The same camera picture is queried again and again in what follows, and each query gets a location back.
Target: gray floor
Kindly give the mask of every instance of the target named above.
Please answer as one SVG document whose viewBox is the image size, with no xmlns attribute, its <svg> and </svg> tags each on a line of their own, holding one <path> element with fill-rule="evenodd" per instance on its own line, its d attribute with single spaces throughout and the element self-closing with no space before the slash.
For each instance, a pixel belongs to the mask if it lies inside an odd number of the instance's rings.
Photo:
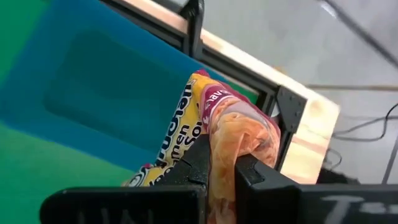
<svg viewBox="0 0 398 224">
<path fill-rule="evenodd" d="M 398 57 L 398 16 L 394 16 L 398 1 L 335 2 Z M 263 62 L 282 68 L 303 84 L 398 83 L 398 70 L 315 0 L 205 1 L 204 26 Z M 398 92 L 320 93 L 341 105 L 336 130 L 385 116 L 398 98 Z M 379 123 L 351 136 L 374 137 L 381 130 Z M 357 177 L 362 183 L 380 183 L 397 135 L 398 123 L 391 121 L 385 138 L 378 142 L 332 140 L 330 147 L 343 155 L 336 170 Z M 398 183 L 398 159 L 396 163 L 389 183 Z"/>
</svg>

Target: wooden plank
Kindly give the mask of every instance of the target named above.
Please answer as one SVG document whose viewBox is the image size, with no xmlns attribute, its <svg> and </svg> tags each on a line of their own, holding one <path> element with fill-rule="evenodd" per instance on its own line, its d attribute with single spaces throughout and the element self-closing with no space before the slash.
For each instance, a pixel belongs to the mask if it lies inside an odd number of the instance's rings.
<svg viewBox="0 0 398 224">
<path fill-rule="evenodd" d="M 118 0 L 132 5 L 181 32 L 187 33 L 184 18 L 150 0 Z M 276 84 L 286 86 L 307 99 L 302 120 L 294 135 L 281 173 L 301 184 L 314 184 L 319 175 L 331 134 L 340 112 L 338 105 L 280 73 L 227 41 L 202 29 L 203 43 L 234 61 L 247 66 Z"/>
</svg>

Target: green surface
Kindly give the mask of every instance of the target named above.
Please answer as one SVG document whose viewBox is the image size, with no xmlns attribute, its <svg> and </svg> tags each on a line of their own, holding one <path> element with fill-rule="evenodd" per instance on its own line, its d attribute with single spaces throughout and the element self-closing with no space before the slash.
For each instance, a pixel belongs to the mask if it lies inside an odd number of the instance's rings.
<svg viewBox="0 0 398 224">
<path fill-rule="evenodd" d="M 0 85 L 48 3 L 0 2 Z M 257 95 L 230 85 L 253 103 Z M 117 186 L 132 172 L 0 123 L 0 223 L 39 223 L 43 199 L 75 186 Z"/>
</svg>

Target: orange plastic wrapper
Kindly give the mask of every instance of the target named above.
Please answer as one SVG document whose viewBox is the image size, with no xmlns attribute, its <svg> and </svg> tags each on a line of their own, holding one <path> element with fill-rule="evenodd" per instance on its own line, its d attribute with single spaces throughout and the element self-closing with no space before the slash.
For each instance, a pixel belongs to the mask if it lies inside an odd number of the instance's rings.
<svg viewBox="0 0 398 224">
<path fill-rule="evenodd" d="M 143 166 L 128 185 L 154 185 L 170 172 L 199 133 L 209 134 L 211 170 L 208 223 L 234 224 L 236 159 L 251 153 L 263 163 L 274 167 L 280 130 L 275 122 L 245 96 L 225 83 L 212 80 L 204 70 L 192 74 L 187 86 L 181 99 L 189 99 L 180 100 L 155 164 Z M 176 114 L 182 114 L 178 125 L 175 122 Z M 170 134 L 170 130 L 175 130 L 174 133 L 178 134 Z"/>
</svg>

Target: blue surface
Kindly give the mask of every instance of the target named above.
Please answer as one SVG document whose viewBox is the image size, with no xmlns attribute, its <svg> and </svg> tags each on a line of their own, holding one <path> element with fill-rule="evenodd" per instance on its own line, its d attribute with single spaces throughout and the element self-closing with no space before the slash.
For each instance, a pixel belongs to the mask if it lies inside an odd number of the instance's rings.
<svg viewBox="0 0 398 224">
<path fill-rule="evenodd" d="M 97 0 L 56 0 L 0 89 L 0 120 L 136 170 L 202 67 Z"/>
</svg>

